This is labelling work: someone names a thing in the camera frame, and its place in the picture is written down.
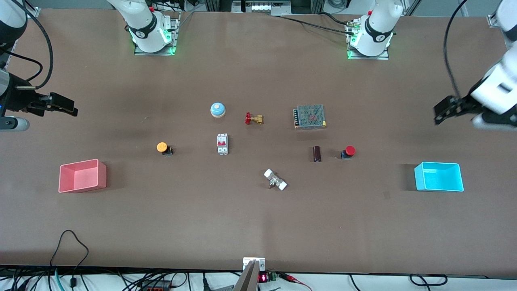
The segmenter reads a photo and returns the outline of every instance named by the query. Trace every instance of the red valve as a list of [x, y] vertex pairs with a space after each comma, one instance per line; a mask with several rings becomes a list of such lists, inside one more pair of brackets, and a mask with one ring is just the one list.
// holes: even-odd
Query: red valve
[[246, 112], [246, 119], [244, 120], [244, 123], [250, 124], [251, 121], [251, 114], [249, 112]]

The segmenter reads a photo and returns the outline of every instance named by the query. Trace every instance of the table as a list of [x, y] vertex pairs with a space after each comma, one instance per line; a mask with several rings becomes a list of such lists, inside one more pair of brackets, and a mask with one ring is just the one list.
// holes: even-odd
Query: table
[[[17, 113], [31, 128], [2, 133], [0, 264], [47, 264], [70, 228], [95, 266], [238, 270], [264, 256], [285, 271], [517, 274], [517, 136], [468, 117], [433, 125], [452, 93], [447, 19], [401, 18], [389, 61], [347, 60], [343, 35], [262, 14], [196, 13], [171, 57], [133, 56], [113, 10], [39, 19], [55, 54], [40, 92], [75, 100], [79, 116]], [[505, 50], [485, 19], [457, 18], [449, 56], [461, 92]], [[33, 23], [16, 52], [48, 63]], [[13, 59], [9, 70], [35, 68]], [[221, 119], [209, 113], [216, 101]], [[294, 131], [292, 109], [305, 104], [325, 106], [327, 129]], [[264, 124], [245, 125], [248, 111]], [[227, 156], [218, 133], [229, 134]], [[337, 159], [349, 144], [357, 155]], [[59, 194], [59, 166], [92, 158], [108, 166], [108, 188]], [[421, 161], [459, 163], [465, 192], [417, 192]], [[268, 190], [268, 168], [286, 190]], [[56, 264], [84, 255], [71, 236], [62, 247]]]

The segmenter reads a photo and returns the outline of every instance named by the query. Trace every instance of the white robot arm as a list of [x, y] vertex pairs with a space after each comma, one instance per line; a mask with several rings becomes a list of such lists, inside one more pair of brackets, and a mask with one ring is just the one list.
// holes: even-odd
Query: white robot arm
[[144, 52], [161, 50], [172, 41], [171, 17], [151, 12], [145, 0], [107, 0], [128, 24], [133, 42]]
[[400, 0], [376, 0], [371, 13], [354, 19], [358, 27], [350, 45], [365, 56], [378, 56], [389, 46], [395, 24], [402, 15]]
[[496, 18], [510, 48], [467, 96], [448, 96], [434, 107], [436, 125], [473, 113], [476, 128], [517, 130], [517, 1], [502, 0]]
[[[157, 52], [172, 41], [171, 18], [157, 11], [151, 12], [144, 0], [108, 2], [122, 14], [133, 41], [142, 51]], [[0, 0], [0, 54], [9, 53], [8, 49], [25, 32], [27, 13], [29, 12], [24, 9], [22, 0]], [[47, 41], [52, 52], [50, 40]], [[0, 66], [0, 132], [20, 132], [29, 128], [26, 119], [5, 116], [7, 110], [29, 112], [41, 117], [45, 111], [60, 111], [77, 116], [78, 110], [74, 107], [74, 101], [57, 93], [43, 95], [35, 91], [48, 81], [51, 69], [42, 85], [32, 86], [29, 81], [33, 77], [23, 80], [7, 72], [4, 66], [5, 63]]]

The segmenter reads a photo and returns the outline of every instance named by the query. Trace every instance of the red switch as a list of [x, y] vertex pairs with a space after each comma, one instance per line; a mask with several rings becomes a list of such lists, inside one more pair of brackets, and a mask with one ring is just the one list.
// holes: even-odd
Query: red switch
[[349, 156], [355, 155], [355, 147], [349, 145], [348, 147], [345, 148], [345, 153]]

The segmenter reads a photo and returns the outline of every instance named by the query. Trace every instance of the electrical component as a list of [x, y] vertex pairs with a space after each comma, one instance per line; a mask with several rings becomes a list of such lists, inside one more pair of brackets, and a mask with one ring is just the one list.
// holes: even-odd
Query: electrical component
[[250, 124], [250, 122], [253, 121], [256, 124], [263, 124], [264, 123], [264, 116], [257, 115], [257, 116], [251, 116], [249, 112], [246, 112], [246, 118], [244, 120], [244, 123]]
[[278, 275], [276, 272], [260, 272], [260, 275], [258, 276], [258, 282], [266, 283], [266, 282], [276, 281], [277, 278], [278, 278]]
[[271, 169], [267, 169], [264, 176], [269, 180], [270, 189], [276, 186], [278, 189], [283, 191], [287, 187], [287, 183], [280, 179], [280, 177], [277, 176], [277, 173], [273, 172]]
[[169, 291], [171, 288], [166, 280], [145, 280], [142, 282], [142, 291]]
[[163, 155], [163, 156], [172, 156], [174, 153], [172, 151], [172, 147], [168, 146], [165, 142], [161, 142], [156, 145], [156, 149]]
[[212, 116], [215, 118], [223, 117], [225, 113], [226, 113], [226, 107], [224, 106], [223, 103], [215, 102], [210, 107], [210, 114], [212, 114]]
[[77, 279], [76, 278], [70, 278], [70, 281], [68, 282], [68, 286], [70, 288], [74, 288], [77, 286]]
[[312, 157], [315, 163], [322, 161], [322, 154], [319, 146], [312, 147]]
[[217, 135], [217, 152], [220, 155], [228, 154], [228, 134]]
[[355, 147], [349, 145], [341, 152], [341, 159], [351, 159], [355, 155]]
[[327, 127], [323, 104], [301, 105], [293, 109], [295, 129], [321, 129]]

